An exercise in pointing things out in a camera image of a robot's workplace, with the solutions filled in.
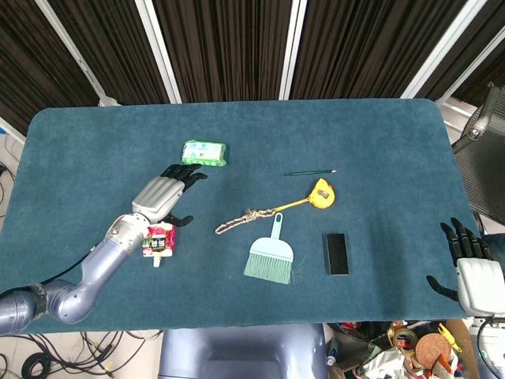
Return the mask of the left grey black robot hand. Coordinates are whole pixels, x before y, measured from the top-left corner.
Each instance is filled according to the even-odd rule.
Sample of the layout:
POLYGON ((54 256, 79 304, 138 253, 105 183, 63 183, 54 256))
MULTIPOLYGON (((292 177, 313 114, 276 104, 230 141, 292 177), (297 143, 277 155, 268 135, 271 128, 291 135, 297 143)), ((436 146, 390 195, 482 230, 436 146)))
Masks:
POLYGON ((170 165, 135 197, 132 202, 133 212, 143 215, 150 224, 168 223, 175 227, 188 225, 193 221, 193 216, 178 218, 172 209, 191 186, 208 178, 199 172, 201 167, 199 163, 170 165))

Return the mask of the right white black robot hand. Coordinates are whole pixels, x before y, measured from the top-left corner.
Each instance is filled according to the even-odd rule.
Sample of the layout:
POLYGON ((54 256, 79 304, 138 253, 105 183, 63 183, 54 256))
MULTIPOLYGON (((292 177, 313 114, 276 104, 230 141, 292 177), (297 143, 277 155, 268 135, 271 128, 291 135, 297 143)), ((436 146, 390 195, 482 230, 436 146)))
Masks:
POLYGON ((434 276, 426 280, 439 295, 457 302, 471 317, 504 316, 504 272, 487 242, 465 227, 458 219, 442 222, 458 288, 439 283, 434 276))

